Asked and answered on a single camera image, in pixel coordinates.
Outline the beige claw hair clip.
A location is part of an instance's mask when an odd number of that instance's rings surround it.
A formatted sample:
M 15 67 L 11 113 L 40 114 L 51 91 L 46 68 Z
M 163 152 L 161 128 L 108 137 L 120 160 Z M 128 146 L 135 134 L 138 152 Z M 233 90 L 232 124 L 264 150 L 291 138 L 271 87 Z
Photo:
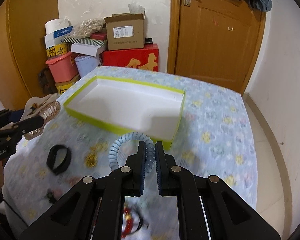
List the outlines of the beige claw hair clip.
M 44 120 L 44 124 L 41 128 L 26 133 L 24 135 L 26 140 L 30 141 L 41 135 L 45 125 L 58 115 L 61 110 L 61 104 L 57 101 L 57 98 L 58 95 L 53 93 L 43 98 L 32 97 L 27 101 L 20 121 L 24 121 L 34 116 L 41 116 Z

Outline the yellow box under bin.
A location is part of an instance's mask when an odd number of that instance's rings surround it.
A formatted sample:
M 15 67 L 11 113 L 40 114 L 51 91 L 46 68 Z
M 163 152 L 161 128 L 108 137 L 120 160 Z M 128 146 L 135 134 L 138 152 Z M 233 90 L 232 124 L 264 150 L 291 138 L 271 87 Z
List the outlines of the yellow box under bin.
M 80 78 L 80 75 L 77 74 L 70 81 L 55 83 L 58 94 L 61 95 L 65 93 L 71 86 L 73 86 L 78 80 L 80 80 Z

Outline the green white shallow box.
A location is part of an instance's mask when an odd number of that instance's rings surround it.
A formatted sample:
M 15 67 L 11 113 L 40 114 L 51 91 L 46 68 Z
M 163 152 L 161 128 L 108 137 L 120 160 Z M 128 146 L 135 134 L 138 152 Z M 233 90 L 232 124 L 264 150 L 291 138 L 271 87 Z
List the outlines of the green white shallow box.
M 169 150 L 184 101 L 185 91 L 181 89 L 96 76 L 74 92 L 64 108 L 70 116 L 114 134 L 142 132 Z

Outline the pink plastic bin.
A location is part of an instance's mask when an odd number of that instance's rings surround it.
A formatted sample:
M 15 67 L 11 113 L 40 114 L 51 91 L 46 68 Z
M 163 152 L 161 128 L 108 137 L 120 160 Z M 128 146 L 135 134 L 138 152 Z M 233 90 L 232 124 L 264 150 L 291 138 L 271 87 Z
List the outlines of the pink plastic bin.
M 75 57 L 77 55 L 78 54 L 70 51 L 46 61 L 55 83 L 68 82 L 78 74 L 75 63 Z

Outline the yellow patterned box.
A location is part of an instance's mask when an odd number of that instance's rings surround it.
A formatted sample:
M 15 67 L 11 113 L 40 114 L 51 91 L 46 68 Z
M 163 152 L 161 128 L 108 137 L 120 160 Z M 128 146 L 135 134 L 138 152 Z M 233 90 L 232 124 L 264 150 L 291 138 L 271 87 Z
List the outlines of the yellow patterned box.
M 51 46 L 46 49 L 47 58 L 51 59 L 54 57 L 62 56 L 68 53 L 71 50 L 68 43 L 60 43 L 54 46 Z

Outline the lavender round container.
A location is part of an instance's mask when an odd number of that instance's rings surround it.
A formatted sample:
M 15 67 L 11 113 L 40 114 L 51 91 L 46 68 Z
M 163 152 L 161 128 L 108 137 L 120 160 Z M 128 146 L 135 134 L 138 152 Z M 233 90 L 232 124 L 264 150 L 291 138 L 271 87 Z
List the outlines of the lavender round container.
M 99 55 L 96 57 L 88 55 L 77 56 L 75 58 L 75 63 L 81 78 L 85 77 L 92 70 L 102 64 Z

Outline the white blue carton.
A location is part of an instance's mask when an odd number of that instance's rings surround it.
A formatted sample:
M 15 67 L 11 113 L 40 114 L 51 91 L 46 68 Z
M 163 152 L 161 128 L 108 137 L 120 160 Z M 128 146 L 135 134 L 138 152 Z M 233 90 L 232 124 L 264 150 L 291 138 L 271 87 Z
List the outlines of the white blue carton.
M 72 31 L 73 26 L 54 31 L 53 33 L 44 36 L 46 49 L 54 47 L 63 42 L 63 38 L 68 36 Z

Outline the green striped box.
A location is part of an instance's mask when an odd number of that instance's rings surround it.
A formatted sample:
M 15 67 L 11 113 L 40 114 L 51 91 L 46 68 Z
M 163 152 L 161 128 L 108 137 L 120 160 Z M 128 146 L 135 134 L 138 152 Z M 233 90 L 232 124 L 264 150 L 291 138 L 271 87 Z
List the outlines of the green striped box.
M 80 44 L 85 44 L 85 45 L 90 45 L 90 46 L 100 46 L 100 47 L 104 47 L 107 45 L 107 40 L 95 40 L 92 38 L 73 38 L 70 35 L 66 36 L 63 38 L 63 42 L 67 42 L 67 43 L 80 43 Z

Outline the white flat box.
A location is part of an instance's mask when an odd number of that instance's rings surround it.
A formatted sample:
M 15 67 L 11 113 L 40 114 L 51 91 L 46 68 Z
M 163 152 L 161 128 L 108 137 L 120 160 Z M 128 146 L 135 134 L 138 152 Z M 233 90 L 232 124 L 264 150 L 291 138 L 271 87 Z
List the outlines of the white flat box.
M 73 43 L 71 45 L 71 52 L 96 57 L 104 52 L 107 47 L 106 43 L 103 46 Z

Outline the white paper roll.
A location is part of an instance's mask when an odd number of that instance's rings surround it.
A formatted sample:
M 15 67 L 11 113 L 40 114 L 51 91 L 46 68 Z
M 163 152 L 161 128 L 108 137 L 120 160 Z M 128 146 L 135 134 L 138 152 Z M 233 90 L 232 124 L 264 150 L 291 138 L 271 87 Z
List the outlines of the white paper roll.
M 45 24 L 46 35 L 49 35 L 54 31 L 67 28 L 69 26 L 70 26 L 69 21 L 62 18 L 50 20 Z

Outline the bag of nuts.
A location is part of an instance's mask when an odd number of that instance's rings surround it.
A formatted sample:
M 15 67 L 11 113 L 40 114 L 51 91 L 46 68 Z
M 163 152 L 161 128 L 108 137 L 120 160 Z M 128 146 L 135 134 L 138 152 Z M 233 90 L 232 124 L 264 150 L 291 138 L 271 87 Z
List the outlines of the bag of nuts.
M 73 27 L 70 36 L 77 39 L 90 37 L 93 33 L 100 32 L 105 23 L 103 18 L 84 20 Z

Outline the red gift box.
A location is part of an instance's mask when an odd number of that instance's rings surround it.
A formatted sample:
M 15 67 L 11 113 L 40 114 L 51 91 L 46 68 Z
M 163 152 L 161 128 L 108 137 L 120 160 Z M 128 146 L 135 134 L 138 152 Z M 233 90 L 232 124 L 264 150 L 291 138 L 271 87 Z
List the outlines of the red gift box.
M 101 56 L 104 66 L 159 71 L 159 48 L 157 44 L 146 44 L 142 49 L 106 50 Z

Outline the small red box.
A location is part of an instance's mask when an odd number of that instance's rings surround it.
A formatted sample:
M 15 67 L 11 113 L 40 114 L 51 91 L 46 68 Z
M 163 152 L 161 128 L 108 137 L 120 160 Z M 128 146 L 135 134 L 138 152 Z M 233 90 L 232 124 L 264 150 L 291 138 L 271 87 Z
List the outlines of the small red box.
M 107 34 L 106 33 L 93 33 L 90 36 L 91 39 L 93 40 L 99 40 L 99 41 L 104 41 L 107 39 Z

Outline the brown cardboard box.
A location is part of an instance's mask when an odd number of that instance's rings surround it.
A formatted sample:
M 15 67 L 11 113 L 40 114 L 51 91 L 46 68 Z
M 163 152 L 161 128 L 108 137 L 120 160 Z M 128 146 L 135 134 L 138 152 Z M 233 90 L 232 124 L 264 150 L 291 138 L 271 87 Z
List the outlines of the brown cardboard box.
M 109 51 L 144 47 L 144 13 L 112 14 L 104 20 Z

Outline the brown wooden door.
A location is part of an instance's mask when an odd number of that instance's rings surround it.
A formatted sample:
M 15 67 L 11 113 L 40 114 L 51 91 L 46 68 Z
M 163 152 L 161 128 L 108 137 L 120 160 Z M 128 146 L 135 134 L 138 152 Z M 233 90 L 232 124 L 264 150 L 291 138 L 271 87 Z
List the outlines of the brown wooden door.
M 260 52 L 266 13 L 247 0 L 171 0 L 167 72 L 243 94 Z

